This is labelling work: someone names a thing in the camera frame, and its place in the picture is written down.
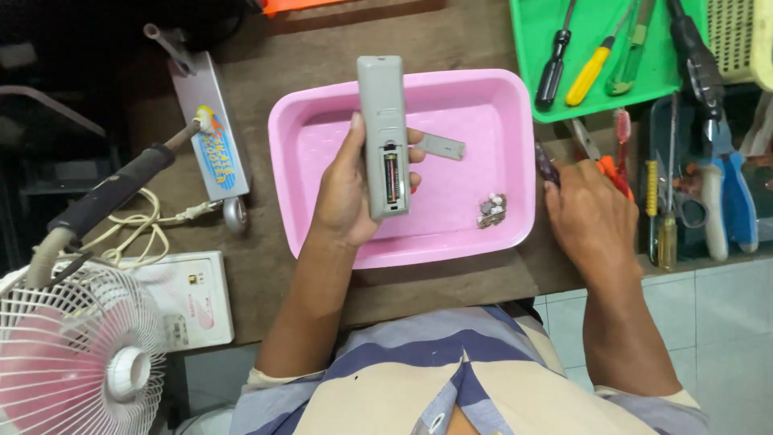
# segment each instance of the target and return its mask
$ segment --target person's left hand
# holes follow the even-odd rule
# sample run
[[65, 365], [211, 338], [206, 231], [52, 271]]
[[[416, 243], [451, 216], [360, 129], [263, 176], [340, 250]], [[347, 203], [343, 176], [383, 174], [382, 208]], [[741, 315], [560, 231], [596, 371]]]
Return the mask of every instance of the person's left hand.
[[[424, 133], [408, 129], [410, 145], [421, 142], [423, 138]], [[378, 231], [381, 221], [370, 218], [367, 176], [362, 158], [364, 143], [365, 122], [359, 112], [354, 112], [349, 134], [335, 160], [322, 174], [310, 235], [323, 235], [357, 249]], [[411, 163], [420, 163], [426, 155], [420, 149], [411, 148], [408, 156]], [[411, 190], [420, 183], [421, 176], [410, 173]]]

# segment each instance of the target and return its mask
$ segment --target yellow basket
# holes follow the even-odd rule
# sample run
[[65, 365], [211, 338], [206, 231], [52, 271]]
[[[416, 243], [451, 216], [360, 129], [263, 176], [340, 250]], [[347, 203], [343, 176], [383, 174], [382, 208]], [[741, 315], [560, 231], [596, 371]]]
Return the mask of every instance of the yellow basket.
[[708, 0], [709, 47], [727, 83], [773, 91], [773, 0]]

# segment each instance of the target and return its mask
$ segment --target wooden table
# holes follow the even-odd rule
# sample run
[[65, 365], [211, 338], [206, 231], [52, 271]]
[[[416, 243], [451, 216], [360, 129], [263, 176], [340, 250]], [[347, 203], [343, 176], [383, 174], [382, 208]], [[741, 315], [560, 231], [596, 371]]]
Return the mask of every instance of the wooden table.
[[[248, 204], [250, 228], [244, 237], [231, 235], [218, 215], [167, 230], [172, 252], [223, 252], [236, 329], [234, 345], [265, 337], [296, 263], [274, 189], [267, 137], [269, 112], [291, 92], [356, 80], [355, 59], [363, 54], [400, 55], [407, 74], [465, 68], [517, 71], [507, 0], [361, 0], [294, 12], [284, 19], [248, 17], [241, 32], [213, 55], [254, 175]], [[163, 142], [184, 126], [164, 59], [160, 52], [145, 53], [121, 71], [135, 149]], [[588, 127], [601, 148], [611, 149], [608, 113], [591, 116]], [[535, 133], [553, 154], [566, 155], [571, 149], [568, 130], [562, 125], [535, 125]], [[636, 141], [629, 147], [630, 155], [635, 156]], [[632, 158], [628, 168], [635, 168], [634, 162]], [[344, 326], [584, 287], [553, 239], [541, 184], [538, 180], [534, 228], [517, 248], [355, 271]], [[149, 187], [161, 198], [165, 215], [206, 200], [190, 148]], [[129, 205], [142, 207], [141, 201]], [[143, 241], [137, 245], [135, 253]], [[642, 264], [647, 264], [645, 257]]]

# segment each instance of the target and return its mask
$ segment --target white fan grille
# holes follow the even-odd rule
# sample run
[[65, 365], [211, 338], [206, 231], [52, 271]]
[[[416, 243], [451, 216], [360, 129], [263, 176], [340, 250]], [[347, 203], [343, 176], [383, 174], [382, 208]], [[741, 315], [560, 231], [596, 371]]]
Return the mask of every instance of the white fan grille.
[[[165, 340], [153, 297], [96, 262], [53, 288], [26, 289], [23, 273], [9, 281], [0, 287], [0, 433], [147, 433], [161, 398]], [[118, 402], [107, 390], [107, 366], [127, 346], [150, 355], [151, 374]]]

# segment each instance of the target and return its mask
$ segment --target striped shirt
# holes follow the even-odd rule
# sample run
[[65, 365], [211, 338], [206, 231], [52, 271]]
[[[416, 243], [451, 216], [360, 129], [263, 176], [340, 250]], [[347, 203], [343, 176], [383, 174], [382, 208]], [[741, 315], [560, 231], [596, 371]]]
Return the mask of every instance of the striped shirt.
[[547, 333], [498, 307], [441, 310], [353, 332], [323, 372], [252, 369], [232, 435], [445, 434], [458, 407], [481, 434], [708, 433], [685, 392], [634, 396], [567, 380]]

